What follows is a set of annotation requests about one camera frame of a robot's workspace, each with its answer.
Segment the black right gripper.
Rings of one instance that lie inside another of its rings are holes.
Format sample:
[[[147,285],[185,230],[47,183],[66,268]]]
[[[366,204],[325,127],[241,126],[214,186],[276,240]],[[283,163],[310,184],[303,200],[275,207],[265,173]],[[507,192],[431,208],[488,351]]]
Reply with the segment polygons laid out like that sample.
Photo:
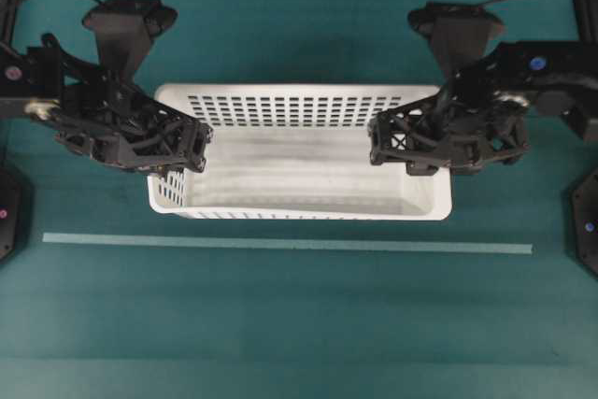
[[[455,73],[436,97],[382,110],[368,122],[370,164],[397,163],[414,177],[440,168],[470,175],[489,164],[515,164],[530,148],[525,116],[529,78],[491,67]],[[411,139],[431,153],[401,149]]]

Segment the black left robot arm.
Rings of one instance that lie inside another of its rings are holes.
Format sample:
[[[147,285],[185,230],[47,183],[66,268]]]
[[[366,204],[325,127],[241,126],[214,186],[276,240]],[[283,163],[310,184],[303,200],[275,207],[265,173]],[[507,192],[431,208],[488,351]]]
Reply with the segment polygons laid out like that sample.
[[[65,52],[44,34],[24,54],[1,45],[1,116],[55,131],[68,151],[104,166],[156,174],[206,168],[212,128],[147,96],[131,80]]]

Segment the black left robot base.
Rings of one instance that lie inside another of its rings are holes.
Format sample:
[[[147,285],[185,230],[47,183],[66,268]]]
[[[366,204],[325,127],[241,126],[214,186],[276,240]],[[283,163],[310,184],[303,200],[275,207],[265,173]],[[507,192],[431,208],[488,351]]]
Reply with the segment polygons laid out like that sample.
[[[14,164],[1,166],[1,265],[23,252],[32,240],[35,187]]]

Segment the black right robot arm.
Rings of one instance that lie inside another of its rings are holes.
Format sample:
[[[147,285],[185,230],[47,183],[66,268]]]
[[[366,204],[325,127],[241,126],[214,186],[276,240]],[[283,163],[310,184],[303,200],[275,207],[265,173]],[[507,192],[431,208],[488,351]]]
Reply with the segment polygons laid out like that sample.
[[[596,142],[596,44],[499,43],[437,93],[379,112],[368,123],[370,163],[404,164],[408,175],[421,177],[515,164],[530,148],[530,110],[559,117],[580,139]]]

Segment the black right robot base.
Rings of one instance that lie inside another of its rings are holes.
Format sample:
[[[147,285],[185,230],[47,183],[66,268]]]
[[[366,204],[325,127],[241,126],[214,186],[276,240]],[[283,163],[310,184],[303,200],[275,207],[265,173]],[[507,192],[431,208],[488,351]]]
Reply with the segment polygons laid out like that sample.
[[[574,262],[597,280],[597,169],[576,178],[565,194],[568,250]]]

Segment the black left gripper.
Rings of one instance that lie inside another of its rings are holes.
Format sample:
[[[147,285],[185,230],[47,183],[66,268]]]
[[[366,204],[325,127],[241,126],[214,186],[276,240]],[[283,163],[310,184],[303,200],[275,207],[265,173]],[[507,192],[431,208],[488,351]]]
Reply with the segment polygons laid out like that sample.
[[[53,34],[44,34],[41,43],[56,59],[62,83],[47,125],[68,150],[121,170],[205,170],[214,130],[146,95],[123,72],[121,51],[100,49],[91,63],[66,52]]]

